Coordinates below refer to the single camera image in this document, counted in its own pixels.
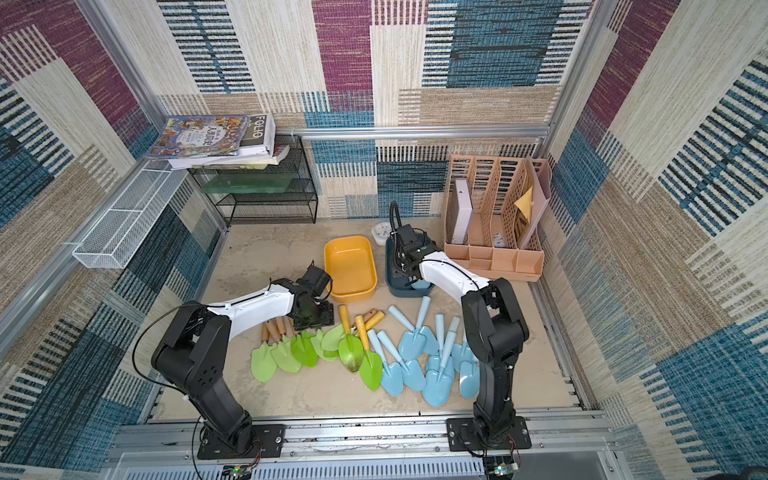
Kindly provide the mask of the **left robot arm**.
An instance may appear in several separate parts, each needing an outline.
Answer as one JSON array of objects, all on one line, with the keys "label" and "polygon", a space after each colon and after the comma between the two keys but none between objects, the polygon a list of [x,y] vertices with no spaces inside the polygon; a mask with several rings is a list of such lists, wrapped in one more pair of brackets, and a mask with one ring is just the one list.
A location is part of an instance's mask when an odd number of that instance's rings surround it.
[{"label": "left robot arm", "polygon": [[223,377],[229,342],[278,317],[298,330],[329,326],[331,276],[312,264],[297,280],[273,280],[261,290],[215,305],[183,304],[157,345],[151,366],[187,397],[203,420],[215,458],[254,456],[257,434],[249,412]]}]

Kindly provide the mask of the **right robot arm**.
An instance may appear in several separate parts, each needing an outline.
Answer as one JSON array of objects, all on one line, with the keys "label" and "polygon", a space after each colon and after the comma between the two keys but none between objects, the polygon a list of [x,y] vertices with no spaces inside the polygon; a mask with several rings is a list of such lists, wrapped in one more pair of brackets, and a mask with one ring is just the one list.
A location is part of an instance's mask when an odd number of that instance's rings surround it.
[{"label": "right robot arm", "polygon": [[479,360],[479,393],[473,404],[473,430],[484,447],[513,439],[531,447],[524,419],[512,400],[514,368],[530,337],[510,282],[489,280],[451,260],[433,242],[419,239],[414,228],[390,220],[395,268],[442,289],[462,307],[468,346]]}]

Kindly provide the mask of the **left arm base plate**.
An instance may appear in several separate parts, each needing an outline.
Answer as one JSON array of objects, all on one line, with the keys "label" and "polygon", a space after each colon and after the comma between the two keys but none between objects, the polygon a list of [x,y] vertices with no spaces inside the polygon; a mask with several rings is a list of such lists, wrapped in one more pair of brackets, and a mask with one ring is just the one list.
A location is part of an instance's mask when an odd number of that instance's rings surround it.
[{"label": "left arm base plate", "polygon": [[196,458],[199,460],[278,458],[282,452],[285,424],[255,424],[225,438],[205,425]]}]

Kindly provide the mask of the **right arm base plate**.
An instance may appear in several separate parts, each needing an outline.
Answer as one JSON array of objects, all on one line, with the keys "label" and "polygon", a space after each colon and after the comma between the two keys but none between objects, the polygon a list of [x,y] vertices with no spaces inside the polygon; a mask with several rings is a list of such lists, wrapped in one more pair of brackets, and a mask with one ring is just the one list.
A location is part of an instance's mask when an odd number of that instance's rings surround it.
[{"label": "right arm base plate", "polygon": [[502,422],[494,428],[481,427],[470,417],[449,417],[445,421],[449,449],[453,452],[480,454],[491,450],[527,450],[532,447],[530,431],[522,416]]}]

